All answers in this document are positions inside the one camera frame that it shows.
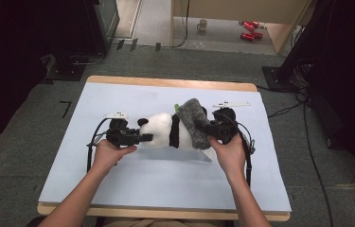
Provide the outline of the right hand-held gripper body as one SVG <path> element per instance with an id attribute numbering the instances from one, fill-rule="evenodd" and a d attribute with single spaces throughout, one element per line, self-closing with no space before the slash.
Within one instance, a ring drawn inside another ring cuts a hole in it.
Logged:
<path id="1" fill-rule="evenodd" d="M 236 134 L 242 135 L 239 129 L 240 123 L 236 120 L 236 113 L 233 107 L 249 106 L 249 103 L 219 102 L 213 105 L 216 111 L 213 112 L 214 119 L 210 121 L 216 128 L 214 137 L 221 140 L 224 145 L 228 144 Z"/>

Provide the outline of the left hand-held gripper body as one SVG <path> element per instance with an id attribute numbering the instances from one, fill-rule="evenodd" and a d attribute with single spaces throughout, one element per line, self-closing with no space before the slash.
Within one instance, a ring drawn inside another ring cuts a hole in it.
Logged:
<path id="1" fill-rule="evenodd" d="M 125 113 L 110 113 L 105 118 L 110 119 L 109 129 L 106 131 L 106 139 L 111 144 L 118 148 L 138 144 L 136 130 L 128 128 L 128 116 Z"/>

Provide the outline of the grey fluffy cloth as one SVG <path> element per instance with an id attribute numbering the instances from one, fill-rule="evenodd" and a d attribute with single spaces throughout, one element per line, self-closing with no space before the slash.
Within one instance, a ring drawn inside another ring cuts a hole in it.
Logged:
<path id="1" fill-rule="evenodd" d="M 195 149 L 205 150 L 210 148 L 207 134 L 201 130 L 203 125 L 209 123 L 206 109 L 203 108 L 197 98 L 191 98 L 178 107 L 177 115 L 186 127 L 191 140 L 191 146 Z"/>

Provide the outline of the panda plush toy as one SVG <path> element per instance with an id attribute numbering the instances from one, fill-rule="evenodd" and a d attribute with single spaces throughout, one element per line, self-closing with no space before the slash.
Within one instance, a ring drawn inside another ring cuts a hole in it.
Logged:
<path id="1" fill-rule="evenodd" d="M 198 151 L 202 160 L 213 161 L 210 148 L 205 150 L 195 149 L 191 146 L 190 136 L 184 124 L 176 113 L 157 113 L 148 118 L 140 118 L 137 123 L 140 134 L 151 133 L 153 139 L 144 142 L 145 148 L 175 148 L 181 151 Z"/>

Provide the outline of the person's left hand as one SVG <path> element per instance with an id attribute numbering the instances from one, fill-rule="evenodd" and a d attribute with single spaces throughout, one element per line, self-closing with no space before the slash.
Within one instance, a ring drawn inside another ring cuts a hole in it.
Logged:
<path id="1" fill-rule="evenodd" d="M 107 140 L 101 140 L 96 147 L 95 158 L 90 173 L 106 175 L 125 155 L 135 152 L 137 146 L 117 148 Z"/>

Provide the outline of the person's right hand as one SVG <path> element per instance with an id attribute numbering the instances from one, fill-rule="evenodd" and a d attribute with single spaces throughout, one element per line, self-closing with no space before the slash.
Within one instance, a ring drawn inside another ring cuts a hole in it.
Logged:
<path id="1" fill-rule="evenodd" d="M 218 162 L 230 184 L 244 182 L 245 151 L 240 136 L 235 135 L 224 145 L 212 136 L 207 137 L 211 147 L 216 151 Z"/>

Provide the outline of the black stand with base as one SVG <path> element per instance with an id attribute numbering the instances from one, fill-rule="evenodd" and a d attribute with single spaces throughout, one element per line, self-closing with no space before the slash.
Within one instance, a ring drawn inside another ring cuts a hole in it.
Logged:
<path id="1" fill-rule="evenodd" d="M 317 0 L 303 33 L 280 67 L 262 67 L 268 88 L 272 91 L 294 91 L 294 68 L 305 63 L 313 63 L 324 46 L 328 28 L 328 10 L 332 0 Z"/>

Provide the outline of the black stand base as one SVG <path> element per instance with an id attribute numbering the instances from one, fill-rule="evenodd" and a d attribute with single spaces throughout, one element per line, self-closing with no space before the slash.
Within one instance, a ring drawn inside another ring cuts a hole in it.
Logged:
<path id="1" fill-rule="evenodd" d="M 85 70 L 83 64 L 70 62 L 65 56 L 51 56 L 53 60 L 45 78 L 49 80 L 80 81 Z"/>

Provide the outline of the dark cabinet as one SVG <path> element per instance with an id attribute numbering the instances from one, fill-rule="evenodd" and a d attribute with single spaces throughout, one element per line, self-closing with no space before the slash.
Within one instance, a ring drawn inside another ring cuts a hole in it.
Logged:
<path id="1" fill-rule="evenodd" d="M 98 54 L 105 54 L 120 21 L 116 0 L 83 0 Z"/>

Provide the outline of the light wooden desk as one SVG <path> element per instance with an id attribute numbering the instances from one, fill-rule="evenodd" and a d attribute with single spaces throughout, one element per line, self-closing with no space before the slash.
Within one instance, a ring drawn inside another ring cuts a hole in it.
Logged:
<path id="1" fill-rule="evenodd" d="M 275 52 L 280 53 L 294 29 L 306 23 L 317 0 L 171 0 L 173 16 L 257 21 L 267 24 Z"/>

